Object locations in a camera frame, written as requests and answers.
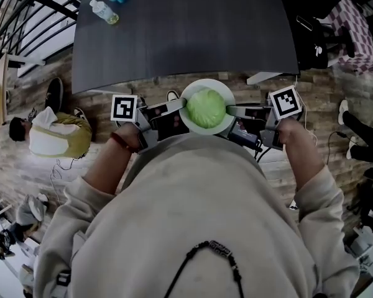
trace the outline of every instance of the black metal railing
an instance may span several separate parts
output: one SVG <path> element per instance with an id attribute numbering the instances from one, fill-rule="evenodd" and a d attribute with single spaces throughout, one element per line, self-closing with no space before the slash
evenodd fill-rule
<path id="1" fill-rule="evenodd" d="M 0 57 L 4 52 L 11 55 L 28 56 L 54 36 L 75 25 L 79 10 L 78 5 L 80 4 L 78 1 L 67 0 L 65 3 L 59 4 L 54 0 L 0 0 Z M 75 10 L 67 7 L 70 4 L 73 5 Z M 52 12 L 37 20 L 30 29 L 26 30 L 25 27 L 28 21 L 36 16 L 44 7 L 51 8 Z M 63 14 L 63 17 L 42 28 L 42 24 L 44 22 L 48 23 L 50 18 L 57 13 Z M 71 22 L 59 28 L 45 39 L 38 41 L 49 30 L 52 30 L 56 25 L 66 19 L 70 19 Z M 35 32 L 34 36 L 22 45 L 22 41 L 26 37 L 29 37 L 32 32 Z M 20 67 L 20 65 L 20 62 L 10 63 L 11 67 Z"/>

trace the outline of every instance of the green cabbage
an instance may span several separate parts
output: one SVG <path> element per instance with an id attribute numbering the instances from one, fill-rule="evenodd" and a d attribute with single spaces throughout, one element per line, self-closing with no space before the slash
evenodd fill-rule
<path id="1" fill-rule="evenodd" d="M 226 110 L 223 97 L 210 88 L 194 93 L 186 104 L 186 109 L 189 118 L 205 129 L 218 126 L 223 121 Z"/>

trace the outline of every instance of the water bottle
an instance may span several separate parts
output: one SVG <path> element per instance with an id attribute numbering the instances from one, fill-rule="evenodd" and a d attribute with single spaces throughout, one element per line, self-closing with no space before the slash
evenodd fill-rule
<path id="1" fill-rule="evenodd" d="M 119 21 L 119 16 L 105 2 L 91 0 L 90 6 L 93 7 L 93 12 L 107 23 L 115 24 Z"/>

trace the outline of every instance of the black table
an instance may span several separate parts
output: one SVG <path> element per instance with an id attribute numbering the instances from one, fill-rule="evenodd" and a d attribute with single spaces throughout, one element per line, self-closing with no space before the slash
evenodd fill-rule
<path id="1" fill-rule="evenodd" d="M 73 93 L 179 73 L 299 73 L 281 0 L 97 0 L 119 15 L 116 25 L 90 1 L 76 25 Z"/>

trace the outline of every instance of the stone floor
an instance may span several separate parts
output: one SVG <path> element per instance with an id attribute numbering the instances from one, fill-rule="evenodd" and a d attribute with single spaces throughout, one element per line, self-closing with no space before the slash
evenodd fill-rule
<path id="1" fill-rule="evenodd" d="M 62 110 L 71 112 L 74 107 L 82 108 L 95 132 L 94 142 L 88 154 L 83 159 L 75 161 L 70 170 L 63 170 L 55 166 L 55 159 L 32 156 L 26 143 L 13 142 L 8 136 L 8 125 L 0 129 L 0 198 L 4 198 L 6 204 L 13 204 L 13 209 L 26 194 L 42 192 L 50 198 L 51 205 L 44 226 L 34 235 L 37 241 L 41 241 L 59 203 L 65 202 L 63 187 L 67 182 L 86 172 L 114 129 L 114 124 L 109 117 L 110 94 L 93 92 L 71 94 L 71 60 L 72 54 L 69 50 L 52 58 L 46 66 L 36 68 L 22 78 L 16 78 L 16 75 L 11 74 L 9 79 L 9 87 L 15 86 L 15 88 L 11 90 L 8 120 L 15 115 L 27 115 L 33 107 L 40 111 L 44 106 L 45 93 L 50 80 L 59 76 L 65 85 Z M 247 73 L 229 72 L 228 78 L 222 80 L 234 93 L 237 103 L 261 101 L 267 92 L 295 82 L 295 78 L 291 76 L 279 76 L 255 86 L 248 86 L 247 77 Z M 140 94 L 148 104 L 156 104 L 165 100 L 169 89 L 182 92 L 192 81 L 199 78 L 220 79 L 217 73 L 183 74 L 133 81 L 116 87 L 124 93 Z M 334 130 L 352 134 L 345 126 L 340 127 L 337 123 L 338 106 L 342 99 L 347 98 L 352 112 L 363 122 L 373 126 L 373 76 L 357 77 L 352 71 L 342 70 L 339 67 L 310 70 L 303 72 L 298 79 L 297 91 L 307 107 L 306 127 L 314 131 L 318 137 L 318 149 L 325 161 L 329 153 L 329 134 Z M 348 140 L 337 135 L 331 137 L 330 148 L 329 168 L 344 192 L 345 207 L 355 196 L 356 185 L 362 181 L 363 172 L 371 165 L 345 159 Z M 61 160 L 61 165 L 65 169 L 70 166 L 70 163 L 71 160 Z M 270 151 L 260 165 L 271 186 L 278 192 L 285 205 L 289 205 L 295 191 L 295 180 L 285 154 Z M 7 214 L 10 219 L 14 218 L 14 210 L 8 211 Z M 297 211 L 292 211 L 292 214 L 297 218 Z M 350 233 L 353 226 L 357 224 L 358 217 L 345 210 L 343 218 L 346 223 L 344 229 L 346 233 Z"/>

